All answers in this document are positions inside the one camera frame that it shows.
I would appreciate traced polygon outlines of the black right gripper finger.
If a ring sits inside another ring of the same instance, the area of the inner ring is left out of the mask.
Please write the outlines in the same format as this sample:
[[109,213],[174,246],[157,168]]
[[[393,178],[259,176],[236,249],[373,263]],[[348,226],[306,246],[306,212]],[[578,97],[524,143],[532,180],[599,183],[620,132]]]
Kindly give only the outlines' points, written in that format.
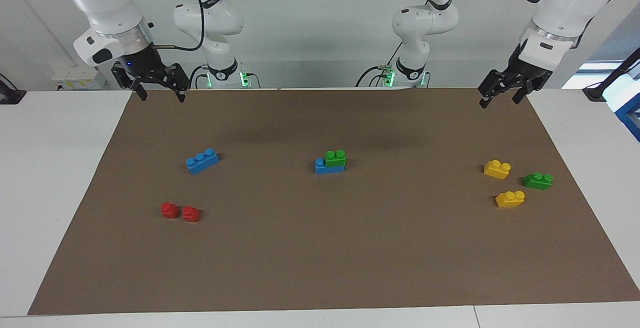
[[186,91],[190,88],[190,78],[180,64],[167,67],[167,88],[171,89],[180,103],[185,102]]
[[131,79],[122,64],[114,64],[111,68],[112,75],[122,89],[133,91],[141,101],[146,101],[147,92],[142,86],[142,76]]

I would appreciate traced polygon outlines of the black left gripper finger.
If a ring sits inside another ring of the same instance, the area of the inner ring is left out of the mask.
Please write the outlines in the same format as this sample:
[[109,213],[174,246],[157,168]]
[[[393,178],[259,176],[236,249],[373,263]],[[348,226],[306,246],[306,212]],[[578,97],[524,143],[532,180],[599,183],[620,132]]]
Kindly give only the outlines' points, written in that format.
[[522,100],[532,91],[535,91],[535,84],[532,79],[524,79],[521,81],[521,87],[519,87],[512,97],[512,101],[515,105],[521,104]]
[[497,70],[490,70],[478,86],[478,91],[481,95],[481,100],[478,104],[482,109],[487,109],[496,96],[507,92],[509,89],[510,87],[505,84],[505,75]]

